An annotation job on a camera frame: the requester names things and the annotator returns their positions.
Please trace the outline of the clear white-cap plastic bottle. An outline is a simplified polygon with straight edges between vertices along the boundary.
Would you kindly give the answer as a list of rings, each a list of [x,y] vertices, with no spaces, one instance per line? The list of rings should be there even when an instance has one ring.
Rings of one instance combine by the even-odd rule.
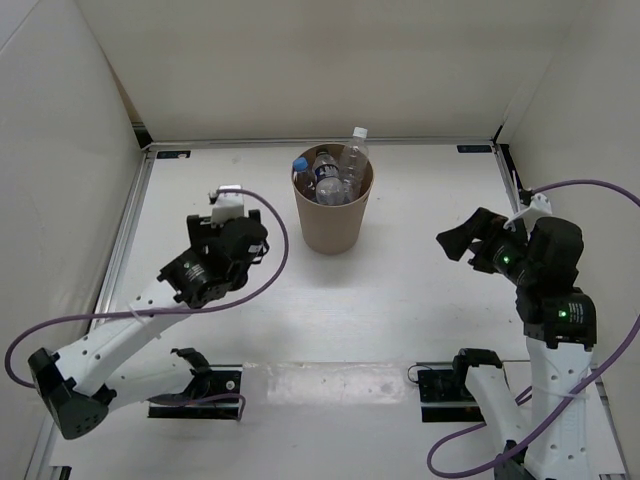
[[[366,128],[355,127],[352,138],[344,146],[339,158],[340,178],[348,202],[353,202],[360,196],[362,181],[369,162],[367,135]]]

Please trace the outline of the blue-label blue-cap plastic bottle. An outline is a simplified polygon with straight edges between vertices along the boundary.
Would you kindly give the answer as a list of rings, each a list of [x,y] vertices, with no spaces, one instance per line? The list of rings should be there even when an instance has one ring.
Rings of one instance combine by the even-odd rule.
[[[316,200],[315,175],[305,157],[299,157],[292,163],[293,181],[297,190],[308,200]]]

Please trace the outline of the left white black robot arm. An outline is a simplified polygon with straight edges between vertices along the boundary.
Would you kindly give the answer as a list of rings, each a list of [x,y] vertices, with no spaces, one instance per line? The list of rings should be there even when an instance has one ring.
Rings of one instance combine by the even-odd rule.
[[[111,411],[134,402],[149,381],[123,364],[192,310],[244,287],[250,266],[268,249],[257,209],[228,219],[191,215],[187,227],[190,247],[136,297],[135,316],[108,321],[57,351],[30,355],[35,389],[64,439],[88,434]]]

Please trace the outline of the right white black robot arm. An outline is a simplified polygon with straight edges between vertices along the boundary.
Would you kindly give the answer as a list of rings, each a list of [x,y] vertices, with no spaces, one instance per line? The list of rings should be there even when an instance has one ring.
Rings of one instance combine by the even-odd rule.
[[[528,228],[485,208],[436,237],[447,257],[466,252],[474,270],[501,274],[516,288],[516,310],[530,357],[531,416],[511,394],[503,363],[491,350],[462,349],[449,387],[474,399],[489,428],[497,479],[589,479],[587,378],[597,339],[596,308],[576,287],[584,249],[581,229],[542,215]]]

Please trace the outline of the black-label plastic bottle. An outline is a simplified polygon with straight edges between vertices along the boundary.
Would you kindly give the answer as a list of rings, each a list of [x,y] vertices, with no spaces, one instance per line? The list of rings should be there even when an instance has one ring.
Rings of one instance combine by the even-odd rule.
[[[339,206],[344,203],[345,191],[337,160],[326,148],[317,148],[313,173],[315,175],[316,200],[325,206]]]

